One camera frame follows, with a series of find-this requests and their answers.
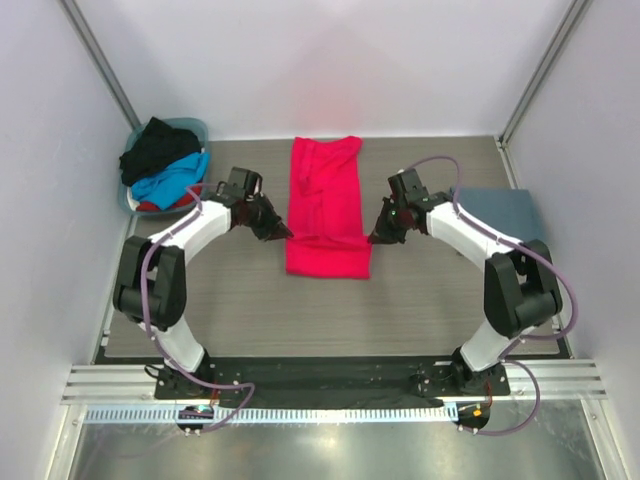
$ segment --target pile of clothes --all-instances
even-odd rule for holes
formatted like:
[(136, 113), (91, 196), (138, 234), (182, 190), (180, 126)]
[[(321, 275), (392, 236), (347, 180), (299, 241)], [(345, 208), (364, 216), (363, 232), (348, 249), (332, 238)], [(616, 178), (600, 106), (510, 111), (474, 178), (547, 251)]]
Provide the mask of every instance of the pile of clothes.
[[(202, 182), (209, 157), (195, 133), (151, 118), (131, 150), (120, 157), (129, 206), (157, 212), (190, 205), (193, 198), (186, 188)], [(193, 190), (201, 192), (200, 187)]]

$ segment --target pink fabric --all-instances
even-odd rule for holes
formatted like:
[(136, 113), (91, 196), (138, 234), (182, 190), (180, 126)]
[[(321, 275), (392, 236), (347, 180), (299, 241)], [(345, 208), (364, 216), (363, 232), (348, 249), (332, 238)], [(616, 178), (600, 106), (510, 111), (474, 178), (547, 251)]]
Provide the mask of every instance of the pink fabric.
[(286, 270), (295, 275), (367, 279), (371, 245), (363, 234), (358, 180), (362, 139), (296, 138), (291, 154)]

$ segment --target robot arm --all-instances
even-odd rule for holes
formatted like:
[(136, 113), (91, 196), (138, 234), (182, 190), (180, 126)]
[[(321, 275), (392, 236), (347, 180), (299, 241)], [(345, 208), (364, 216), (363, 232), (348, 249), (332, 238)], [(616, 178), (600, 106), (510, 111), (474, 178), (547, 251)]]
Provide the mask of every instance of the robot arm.
[[(265, 241), (292, 235), (261, 192), (261, 186), (259, 174), (234, 168), (229, 180), (202, 202), (199, 212), (194, 210), (191, 215), (198, 215), (195, 220), (184, 217), (149, 238), (130, 237), (120, 257), (113, 304), (144, 330), (140, 292), (142, 261), (151, 245), (167, 235), (170, 237), (158, 248), (150, 264), (152, 274), (155, 272), (155, 278), (148, 279), (153, 334), (182, 368), (207, 382), (213, 381), (209, 355), (193, 337), (184, 316), (186, 266), (206, 245), (236, 225), (249, 226), (258, 239)], [(170, 365), (165, 367), (165, 381), (185, 380)], [(181, 390), (191, 390), (194, 395), (201, 393), (197, 385), (181, 383)]]
[[(535, 260), (474, 229), (460, 218), (448, 194), (429, 194), (414, 169), (389, 178), (391, 197), (384, 198), (371, 243), (404, 243), (409, 229), (448, 243), (484, 272), (485, 319), (476, 333), (452, 356), (453, 374), (461, 389), (484, 381), (505, 350), (520, 335), (542, 325), (562, 309), (556, 278)], [(467, 218), (474, 218), (459, 210)], [(474, 219), (485, 230), (510, 243), (523, 244), (547, 260), (539, 241), (524, 244)]]

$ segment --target gray wall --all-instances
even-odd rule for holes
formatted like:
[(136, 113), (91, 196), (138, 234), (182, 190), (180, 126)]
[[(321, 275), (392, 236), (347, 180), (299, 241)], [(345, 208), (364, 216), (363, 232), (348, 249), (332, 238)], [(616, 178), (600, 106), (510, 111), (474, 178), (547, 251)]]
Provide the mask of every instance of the gray wall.
[(58, 403), (85, 362), (126, 217), (128, 128), (54, 0), (0, 15), (0, 478), (42, 478)]
[(640, 3), (594, 1), (512, 144), (519, 180), (551, 231), (554, 260), (579, 295), (572, 345), (599, 364), (636, 467), (639, 45)]

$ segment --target metal corner post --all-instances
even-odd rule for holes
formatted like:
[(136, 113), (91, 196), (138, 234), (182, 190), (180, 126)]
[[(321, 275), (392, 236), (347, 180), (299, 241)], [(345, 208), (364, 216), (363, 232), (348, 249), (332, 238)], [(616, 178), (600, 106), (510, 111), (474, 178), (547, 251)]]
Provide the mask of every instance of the metal corner post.
[(591, 2), (592, 0), (573, 0), (571, 2), (571, 5), (560, 22), (551, 43), (547, 47), (542, 60), (540, 60), (531, 80), (529, 80), (527, 88), (520, 97), (518, 105), (511, 114), (511, 118), (509, 118), (507, 126), (505, 127), (502, 135), (499, 136), (499, 145), (501, 145), (502, 148), (508, 147), (509, 142), (513, 138), (513, 134), (527, 112), (529, 105), (535, 98), (546, 78), (549, 76), (549, 73), (556, 64), (560, 54), (566, 47), (571, 34), (579, 25), (585, 12), (589, 8), (589, 5), (591, 5)]
[(127, 98), (122, 85), (120, 85), (118, 77), (116, 77), (115, 72), (111, 68), (107, 57), (100, 48), (100, 44), (93, 35), (87, 20), (84, 18), (84, 15), (82, 15), (82, 11), (78, 7), (78, 4), (75, 0), (58, 0), (58, 2), (73, 25), (73, 28), (80, 36), (80, 40), (82, 40), (89, 56), (91, 56), (96, 68), (111, 91), (113, 98), (131, 125), (131, 128), (134, 129), (140, 126), (140, 119), (138, 118), (138, 115)]

